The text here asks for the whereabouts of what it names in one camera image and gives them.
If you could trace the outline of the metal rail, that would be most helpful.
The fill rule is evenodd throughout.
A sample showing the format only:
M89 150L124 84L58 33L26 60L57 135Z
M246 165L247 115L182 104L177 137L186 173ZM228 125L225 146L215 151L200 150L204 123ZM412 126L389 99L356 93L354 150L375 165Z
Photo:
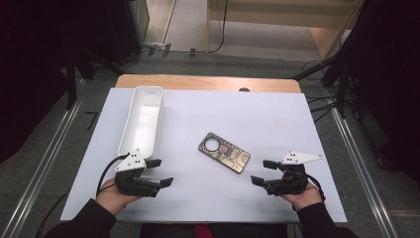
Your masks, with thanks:
M18 235L35 204L48 173L53 166L56 155L59 152L68 130L70 129L70 126L79 110L88 84L89 82L84 78L79 80L76 86L76 93L78 97L76 98L74 104L64 113L53 134L49 146L31 177L27 188L25 189L23 195L19 198L5 230L0 234L0 238L18 238Z
M397 231L391 220L385 204L376 189L371 178L364 158L356 144L346 119L343 119L337 109L332 110L335 124L338 127L341 137L346 145L350 159L354 165L356 174L364 190L371 213L378 225L383 238L398 238Z

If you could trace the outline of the wooden table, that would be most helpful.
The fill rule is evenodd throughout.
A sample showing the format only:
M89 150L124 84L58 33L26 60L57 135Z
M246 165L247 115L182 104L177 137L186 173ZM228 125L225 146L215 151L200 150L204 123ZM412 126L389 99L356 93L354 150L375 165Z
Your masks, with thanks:
M222 90L250 92L300 93L299 83L294 79L266 79L231 76L172 75L172 74L123 74L117 88L137 86L160 86L164 89Z

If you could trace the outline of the person's left hand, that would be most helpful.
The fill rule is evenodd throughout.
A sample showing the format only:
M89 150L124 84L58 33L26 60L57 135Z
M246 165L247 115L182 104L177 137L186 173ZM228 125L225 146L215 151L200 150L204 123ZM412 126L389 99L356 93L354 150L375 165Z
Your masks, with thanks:
M100 192L96 195L95 201L116 216L129 203L139 200L139 196L126 195L119 191L112 178L106 180L100 187Z

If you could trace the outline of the person's dark and red clothing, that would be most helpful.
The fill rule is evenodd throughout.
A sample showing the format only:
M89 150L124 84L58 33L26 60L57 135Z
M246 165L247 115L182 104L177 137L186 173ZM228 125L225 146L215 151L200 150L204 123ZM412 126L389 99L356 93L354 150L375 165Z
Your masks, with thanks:
M144 224L139 238L288 238L288 234L282 224Z

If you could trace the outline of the black stand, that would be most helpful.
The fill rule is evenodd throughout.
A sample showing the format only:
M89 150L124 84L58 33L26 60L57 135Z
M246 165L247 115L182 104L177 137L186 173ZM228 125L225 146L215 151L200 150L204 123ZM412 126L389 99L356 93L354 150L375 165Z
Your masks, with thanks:
M74 59L73 48L68 48L66 52L66 79L67 79L66 109L70 110L76 101L75 59Z
M342 72L340 74L340 83L339 90L337 95L337 110L342 119L345 119L345 99L346 99L346 90L349 82L349 65L344 61L342 64Z

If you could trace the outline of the white table board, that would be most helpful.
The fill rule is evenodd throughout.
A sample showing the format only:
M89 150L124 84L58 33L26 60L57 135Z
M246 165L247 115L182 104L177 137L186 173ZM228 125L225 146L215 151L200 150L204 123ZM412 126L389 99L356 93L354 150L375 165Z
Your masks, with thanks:
M199 151L208 133L250 153L241 173ZM289 152L317 156L305 170L321 183L333 220L346 221L303 94L165 90L157 151L161 165L144 175L173 182L156 197L129 204L118 217L144 223L294 222L297 215L287 201L251 182L252 177L280 178L280 171L264 168L263 161L280 161Z

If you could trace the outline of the dark curtain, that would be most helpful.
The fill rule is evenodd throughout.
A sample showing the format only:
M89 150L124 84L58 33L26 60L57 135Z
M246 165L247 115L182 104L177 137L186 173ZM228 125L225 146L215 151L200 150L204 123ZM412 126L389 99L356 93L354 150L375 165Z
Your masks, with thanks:
M81 37L94 0L0 0L0 164L15 155L67 93L66 52L95 71Z
M346 62L381 165L420 183L420 0L365 0Z

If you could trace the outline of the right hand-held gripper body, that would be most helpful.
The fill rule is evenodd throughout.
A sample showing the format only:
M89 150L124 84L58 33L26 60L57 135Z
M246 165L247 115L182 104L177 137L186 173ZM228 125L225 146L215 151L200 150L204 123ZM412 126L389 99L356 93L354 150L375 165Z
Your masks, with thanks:
M263 188L269 195L299 194L311 180L319 189L322 189L320 182L307 174L304 167L305 163L315 162L322 158L322 155L288 152L278 162L278 170L282 172L282 177L265 180Z

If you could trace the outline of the person's right hand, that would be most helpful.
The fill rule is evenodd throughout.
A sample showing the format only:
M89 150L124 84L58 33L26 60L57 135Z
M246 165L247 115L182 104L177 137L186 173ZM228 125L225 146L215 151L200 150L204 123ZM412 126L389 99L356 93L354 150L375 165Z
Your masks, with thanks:
M296 211L323 201L318 188L311 182L307 183L303 192L299 194L283 194L281 197L288 201Z

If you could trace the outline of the black cabinet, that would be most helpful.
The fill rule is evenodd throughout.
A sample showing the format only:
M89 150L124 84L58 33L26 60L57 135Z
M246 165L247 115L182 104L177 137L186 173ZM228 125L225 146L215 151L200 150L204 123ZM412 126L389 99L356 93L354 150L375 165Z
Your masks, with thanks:
M106 0L115 49L115 62L123 64L143 47L150 22L147 0Z

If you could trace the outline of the light wooden shelf unit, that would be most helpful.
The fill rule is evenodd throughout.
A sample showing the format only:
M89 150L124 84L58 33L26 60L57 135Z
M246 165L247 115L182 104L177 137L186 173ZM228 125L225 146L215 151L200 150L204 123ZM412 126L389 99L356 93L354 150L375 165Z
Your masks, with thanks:
M365 0L207 0L206 50L210 50L211 21L306 27L321 60L359 17Z

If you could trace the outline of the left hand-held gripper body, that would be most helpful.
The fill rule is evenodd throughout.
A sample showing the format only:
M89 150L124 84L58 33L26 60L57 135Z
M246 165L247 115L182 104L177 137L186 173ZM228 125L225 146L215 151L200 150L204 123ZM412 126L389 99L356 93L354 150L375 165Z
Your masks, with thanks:
M160 190L158 182L142 178L143 172L148 169L146 160L153 159L146 159L140 150L136 149L115 168L114 182L121 193L141 197L157 196Z

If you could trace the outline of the patterned dark phone case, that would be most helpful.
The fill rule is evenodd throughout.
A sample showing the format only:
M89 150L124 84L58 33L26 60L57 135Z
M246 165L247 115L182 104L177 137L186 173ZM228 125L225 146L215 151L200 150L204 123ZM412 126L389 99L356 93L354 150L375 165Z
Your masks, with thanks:
M198 150L237 174L243 171L251 158L249 152L212 132L201 141Z

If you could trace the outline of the white plastic bin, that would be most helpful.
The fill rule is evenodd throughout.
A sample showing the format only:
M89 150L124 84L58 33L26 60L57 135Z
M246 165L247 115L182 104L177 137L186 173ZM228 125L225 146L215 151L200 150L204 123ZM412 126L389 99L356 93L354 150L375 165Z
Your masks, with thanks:
M159 86L138 86L134 89L118 154L136 149L146 158L158 151L163 116L163 89Z

